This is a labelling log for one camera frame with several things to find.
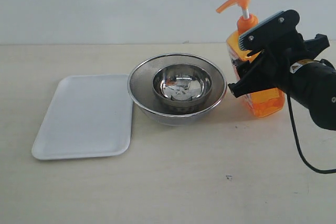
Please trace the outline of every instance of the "white plastic tray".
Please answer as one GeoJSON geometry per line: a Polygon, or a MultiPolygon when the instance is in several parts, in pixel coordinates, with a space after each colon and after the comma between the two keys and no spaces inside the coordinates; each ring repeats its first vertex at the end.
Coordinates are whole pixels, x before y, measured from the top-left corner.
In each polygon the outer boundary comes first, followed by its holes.
{"type": "Polygon", "coordinates": [[[32,155],[67,159],[119,155],[131,138],[133,102],[128,75],[61,80],[37,134],[32,155]]]}

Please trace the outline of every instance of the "orange liquid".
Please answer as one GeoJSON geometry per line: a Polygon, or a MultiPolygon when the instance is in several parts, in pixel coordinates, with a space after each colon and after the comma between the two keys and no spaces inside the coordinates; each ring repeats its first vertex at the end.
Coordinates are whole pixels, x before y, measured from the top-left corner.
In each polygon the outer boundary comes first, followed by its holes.
{"type": "MultiPolygon", "coordinates": [[[[258,55],[248,57],[250,51],[241,51],[238,46],[238,32],[235,31],[226,40],[230,57],[233,59],[240,59],[243,61],[249,60],[252,62],[258,55]]],[[[234,67],[237,80],[239,80],[238,73],[234,67]]],[[[245,104],[251,113],[259,118],[271,115],[284,107],[285,95],[278,88],[258,91],[244,96],[245,104]]]]}

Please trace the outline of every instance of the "mesh strainer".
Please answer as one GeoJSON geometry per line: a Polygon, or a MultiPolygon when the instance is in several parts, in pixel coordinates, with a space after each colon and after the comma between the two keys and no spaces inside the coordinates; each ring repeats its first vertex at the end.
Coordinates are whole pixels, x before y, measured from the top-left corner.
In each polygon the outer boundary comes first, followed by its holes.
{"type": "Polygon", "coordinates": [[[227,81],[221,70],[210,61],[191,54],[163,54],[136,66],[129,75],[128,90],[134,103],[150,118],[168,125],[182,125],[200,118],[217,106],[227,90],[227,81]],[[207,100],[192,113],[173,113],[153,92],[153,77],[162,68],[175,64],[195,65],[204,69],[212,80],[212,91],[207,100]]]}

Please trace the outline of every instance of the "white wall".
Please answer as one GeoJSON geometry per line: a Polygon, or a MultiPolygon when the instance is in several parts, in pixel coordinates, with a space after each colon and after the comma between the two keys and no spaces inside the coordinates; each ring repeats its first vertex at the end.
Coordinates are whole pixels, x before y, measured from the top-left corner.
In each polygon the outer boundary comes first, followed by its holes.
{"type": "MultiPolygon", "coordinates": [[[[0,44],[219,42],[236,29],[226,0],[0,0],[0,44]]],[[[286,9],[301,16],[305,38],[336,39],[335,0],[251,0],[259,19],[286,9]]]]}

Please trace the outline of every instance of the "orange soap bottle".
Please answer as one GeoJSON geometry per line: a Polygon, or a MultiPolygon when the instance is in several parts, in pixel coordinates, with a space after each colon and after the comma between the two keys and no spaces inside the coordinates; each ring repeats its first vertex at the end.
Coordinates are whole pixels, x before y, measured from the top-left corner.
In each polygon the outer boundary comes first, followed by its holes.
{"type": "MultiPolygon", "coordinates": [[[[234,60],[237,59],[241,61],[249,60],[250,62],[252,62],[257,57],[257,54],[250,57],[247,56],[250,51],[242,51],[240,50],[238,45],[239,35],[258,24],[258,18],[248,11],[249,1],[250,0],[228,0],[216,10],[218,13],[221,13],[226,8],[237,4],[241,7],[241,10],[243,12],[243,15],[237,22],[238,29],[233,32],[226,40],[228,52],[232,63],[234,62],[234,60]]],[[[234,64],[233,67],[237,80],[239,80],[239,75],[234,64]]],[[[247,94],[244,96],[244,100],[245,104],[253,113],[253,115],[261,118],[281,110],[285,103],[285,95],[281,90],[277,88],[272,88],[247,94]]]]}

